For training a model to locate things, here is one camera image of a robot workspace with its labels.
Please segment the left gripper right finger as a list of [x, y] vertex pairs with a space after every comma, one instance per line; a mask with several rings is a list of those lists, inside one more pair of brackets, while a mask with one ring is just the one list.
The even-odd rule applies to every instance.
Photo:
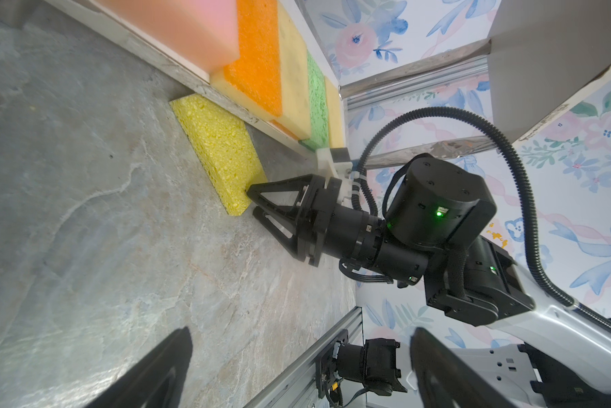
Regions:
[[425, 328], [410, 341], [410, 360], [425, 407], [513, 407]]

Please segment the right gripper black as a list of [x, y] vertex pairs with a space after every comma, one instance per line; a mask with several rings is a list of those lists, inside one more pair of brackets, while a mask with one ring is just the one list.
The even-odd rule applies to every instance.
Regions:
[[[341, 270], [372, 281], [413, 285], [422, 277], [465, 285], [495, 273], [492, 244], [480, 236], [496, 205], [483, 178], [430, 155], [401, 167], [385, 191], [382, 216], [338, 202], [341, 180], [308, 174], [251, 185], [253, 216], [300, 262], [318, 265], [327, 254]], [[264, 209], [295, 208], [295, 229]]]

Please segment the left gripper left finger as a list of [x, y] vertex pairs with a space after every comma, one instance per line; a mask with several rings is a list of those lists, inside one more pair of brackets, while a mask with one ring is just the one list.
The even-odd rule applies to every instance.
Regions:
[[192, 355], [189, 329], [177, 329], [88, 406], [177, 407]]

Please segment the green sponge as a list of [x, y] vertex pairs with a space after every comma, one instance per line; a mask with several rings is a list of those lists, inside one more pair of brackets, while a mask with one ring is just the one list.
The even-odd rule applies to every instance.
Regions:
[[329, 110], [325, 77], [310, 54], [307, 54], [307, 79], [311, 131], [309, 138], [300, 143], [311, 151], [316, 151], [329, 146]]

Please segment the yellow sponge bottom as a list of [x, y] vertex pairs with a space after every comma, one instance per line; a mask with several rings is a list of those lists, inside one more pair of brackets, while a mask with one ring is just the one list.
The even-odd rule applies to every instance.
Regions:
[[311, 117], [307, 71], [307, 45], [278, 2], [278, 36], [282, 90], [282, 114], [277, 122], [297, 140], [310, 138]]

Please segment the dark yellow sponge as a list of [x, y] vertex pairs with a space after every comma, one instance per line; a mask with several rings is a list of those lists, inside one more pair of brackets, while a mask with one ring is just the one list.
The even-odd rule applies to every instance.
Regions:
[[331, 83], [329, 78], [324, 78], [324, 83], [329, 112], [329, 147], [331, 149], [344, 148], [346, 146], [346, 136], [341, 97], [338, 88]]

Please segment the orange sponge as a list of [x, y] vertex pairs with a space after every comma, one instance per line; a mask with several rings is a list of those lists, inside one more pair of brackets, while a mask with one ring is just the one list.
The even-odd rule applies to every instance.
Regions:
[[271, 119], [283, 114], [278, 3], [237, 2], [239, 59], [224, 69], [225, 78]]

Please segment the pink sponge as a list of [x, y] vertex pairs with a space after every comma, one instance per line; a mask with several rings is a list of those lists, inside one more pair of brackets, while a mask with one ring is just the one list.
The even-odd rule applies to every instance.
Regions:
[[162, 50], [210, 74], [240, 56], [235, 1], [96, 1]]

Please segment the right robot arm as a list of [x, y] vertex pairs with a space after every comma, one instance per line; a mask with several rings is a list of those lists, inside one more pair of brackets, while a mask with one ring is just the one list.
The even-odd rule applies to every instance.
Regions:
[[346, 207], [342, 182], [309, 174], [248, 189], [254, 215], [294, 258], [337, 258], [357, 282], [423, 283], [426, 302], [472, 326], [497, 325], [558, 372], [546, 391], [563, 401], [611, 400], [611, 322], [564, 305], [480, 232], [496, 205], [484, 180], [428, 154], [393, 177], [382, 216]]

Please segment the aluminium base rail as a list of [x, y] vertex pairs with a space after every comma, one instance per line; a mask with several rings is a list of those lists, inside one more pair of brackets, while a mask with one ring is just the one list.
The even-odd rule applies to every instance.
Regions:
[[317, 390], [317, 357], [338, 338], [357, 339], [363, 331], [362, 309], [355, 307], [272, 380], [245, 407], [323, 407]]

